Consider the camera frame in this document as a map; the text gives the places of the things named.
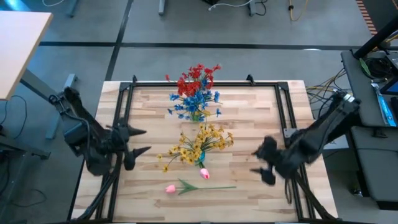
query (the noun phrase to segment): white cable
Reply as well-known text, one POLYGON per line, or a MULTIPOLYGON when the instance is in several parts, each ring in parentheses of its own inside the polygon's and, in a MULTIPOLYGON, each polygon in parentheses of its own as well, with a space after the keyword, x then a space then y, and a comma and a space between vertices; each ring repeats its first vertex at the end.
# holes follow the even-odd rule
POLYGON ((215 5, 212 5, 210 8, 208 8, 208 10, 211 11, 211 9, 215 8, 216 6, 242 7, 242 6, 245 6, 245 5, 249 4, 251 1, 253 1, 253 0, 248 0, 246 3, 244 3, 242 5, 238 5, 238 6, 234 6, 234 5, 230 5, 230 4, 226 4, 226 3, 218 3, 218 4, 215 4, 215 5))
POLYGON ((42 3, 43 3, 43 5, 44 5, 44 6, 47 6, 47 7, 56 6, 57 4, 61 4, 62 2, 64 2, 64 0, 61 0, 61 1, 57 2, 57 3, 54 3, 54 4, 51 4, 51 5, 48 5, 48 4, 46 4, 46 3, 44 2, 44 0, 42 0, 42 3))

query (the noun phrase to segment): concrete floor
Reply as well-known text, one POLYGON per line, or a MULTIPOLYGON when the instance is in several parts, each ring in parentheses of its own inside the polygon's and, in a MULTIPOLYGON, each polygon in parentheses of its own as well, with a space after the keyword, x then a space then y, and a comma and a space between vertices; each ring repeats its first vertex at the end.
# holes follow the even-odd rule
MULTIPOLYGON (((5 0, 0 2, 0 8, 53 12, 54 19, 44 41, 116 41, 128 0, 81 0, 73 19, 65 15, 69 3, 66 0, 58 6, 45 7, 37 0, 5 0)), ((295 0, 294 3, 295 13, 299 13, 304 0, 295 0)), ((307 12, 298 22, 289 21, 287 5, 288 0, 269 0, 265 16, 249 17, 245 7, 220 6, 208 12, 208 5, 199 0, 169 0, 164 17, 159 17, 158 0, 135 0, 123 42, 288 46, 284 46, 284 50, 121 47, 111 79, 130 80, 134 74, 139 80, 163 80, 166 73, 176 78, 196 63, 208 66, 220 63, 223 69, 216 75, 218 80, 242 80, 247 74, 252 74, 256 80, 299 79, 306 85, 316 85, 342 68, 341 46, 360 46, 371 37, 355 0, 310 1, 307 12), (336 48, 286 49, 289 45, 336 48)), ((263 10, 260 4, 257 6, 259 11, 263 10)), ((62 88, 68 74, 76 73, 79 78, 76 87, 84 106, 95 114, 113 50, 113 47, 39 47, 29 69, 56 90, 62 88)), ((341 78, 338 84, 349 88, 346 77, 341 78)), ((29 142, 52 154, 47 161, 29 155, 13 156, 11 182, 15 180, 22 161, 25 169, 21 170, 23 176, 20 181, 15 185, 9 184, 6 193, 13 189, 13 201, 27 204, 40 199, 31 189, 40 189, 46 194, 47 201, 29 208, 7 205, 1 218, 6 221, 27 219, 28 223, 62 222, 68 215, 82 160, 66 146, 60 129, 53 141, 44 139, 49 118, 55 114, 48 103, 22 85, 18 86, 15 94, 23 96, 28 107, 27 124, 18 141, 29 142)), ((0 118, 3 116, 4 110, 0 109, 0 118)), ((11 135, 17 133, 23 117, 23 104, 17 98, 11 100, 4 123, 7 132, 11 135)), ((398 212, 380 211, 369 198, 358 198, 348 192, 353 184, 351 179, 355 168, 347 166, 349 168, 342 170, 337 167, 355 161, 349 156, 342 159, 339 156, 326 161, 339 217, 372 223, 397 220, 398 212)))

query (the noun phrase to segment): wooden desk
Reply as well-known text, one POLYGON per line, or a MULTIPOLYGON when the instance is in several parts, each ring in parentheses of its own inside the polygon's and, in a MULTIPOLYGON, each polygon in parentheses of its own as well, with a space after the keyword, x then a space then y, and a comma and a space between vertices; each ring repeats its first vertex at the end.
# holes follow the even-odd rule
POLYGON ((49 12, 0 11, 0 100, 9 100, 44 32, 49 12))
MULTIPOLYGON (((103 126, 112 124, 119 84, 104 83, 96 114, 103 126)), ((304 82, 289 81, 289 87, 297 125, 307 127, 313 119, 304 82)), ((288 205, 285 199, 284 180, 277 176, 276 185, 270 187, 263 184, 258 175, 249 172, 250 168, 261 164, 250 153, 262 143, 265 135, 275 137, 283 148, 275 91, 268 87, 214 87, 214 90, 221 93, 223 114, 219 118, 210 117, 208 122, 216 126, 222 124, 225 131, 234 134, 235 143, 224 151, 206 154, 205 165, 211 177, 203 180, 198 175, 198 167, 179 162, 173 162, 170 171, 162 173, 163 164, 155 157, 178 142, 181 130, 187 136, 196 135, 198 130, 198 124, 168 114, 166 108, 175 104, 169 100, 169 94, 175 93, 175 88, 134 89, 129 124, 147 133, 132 137, 129 147, 152 146, 152 149, 138 158, 133 171, 121 171, 114 222, 297 221, 294 205, 288 205), (179 185, 177 178, 200 187, 234 185, 237 188, 167 195, 164 188, 170 184, 179 185)), ((315 195, 332 215, 337 216, 322 157, 307 173, 315 195)), ((72 217, 84 212, 100 185, 101 177, 92 176, 84 168, 72 217)), ((307 211, 303 193, 300 196, 303 209, 307 211)))

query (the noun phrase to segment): table leg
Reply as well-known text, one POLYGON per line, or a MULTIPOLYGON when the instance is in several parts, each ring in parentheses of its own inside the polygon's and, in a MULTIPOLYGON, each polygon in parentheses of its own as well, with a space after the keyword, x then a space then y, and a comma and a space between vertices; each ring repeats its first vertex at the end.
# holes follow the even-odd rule
MULTIPOLYGON (((65 82, 64 89, 66 87, 72 87, 73 83, 77 80, 77 76, 75 74, 69 74, 67 81, 65 82)), ((46 139, 54 139, 55 133, 57 132, 58 123, 60 121, 60 115, 56 114, 53 116, 50 122, 50 127, 48 128, 47 132, 45 133, 46 139)))
POLYGON ((75 16, 75 11, 77 8, 77 4, 79 4, 79 0, 70 0, 70 9, 67 12, 68 16, 73 18, 75 16))
POLYGON ((41 149, 36 149, 34 147, 30 147, 24 143, 15 141, 11 138, 7 138, 4 136, 0 136, 0 146, 4 146, 4 150, 17 150, 17 151, 25 151, 32 153, 33 155, 40 156, 41 159, 48 159, 50 156, 50 152, 45 152, 41 149))
POLYGON ((250 8, 250 16, 254 16, 256 14, 256 1, 253 0, 249 3, 249 8, 250 8))
MULTIPOLYGON (((73 82, 77 79, 75 74, 70 74, 65 87, 72 86, 73 82)), ((45 101, 49 101, 49 97, 51 95, 57 95, 57 92, 50 88, 45 82, 35 76, 31 71, 28 69, 25 71, 24 76, 21 78, 21 83, 24 84, 27 88, 32 90, 34 93, 38 94, 41 98, 45 101)), ((56 117, 52 120, 52 124, 50 124, 50 129, 47 131, 45 137, 47 139, 53 139, 55 136, 55 132, 57 130, 59 121, 59 115, 57 114, 56 117)))
POLYGON ((159 15, 163 16, 164 14, 164 4, 166 0, 159 0, 159 15))

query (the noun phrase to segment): pink flower bud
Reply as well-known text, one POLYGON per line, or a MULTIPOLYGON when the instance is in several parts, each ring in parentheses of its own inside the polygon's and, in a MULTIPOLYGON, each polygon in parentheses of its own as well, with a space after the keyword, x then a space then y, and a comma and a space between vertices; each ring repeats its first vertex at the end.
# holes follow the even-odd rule
POLYGON ((203 177, 206 180, 208 180, 210 178, 210 174, 207 171, 207 169, 205 169, 205 168, 200 170, 200 176, 203 177))
POLYGON ((175 192, 175 186, 174 185, 170 185, 170 186, 166 187, 166 193, 172 194, 174 192, 175 192))

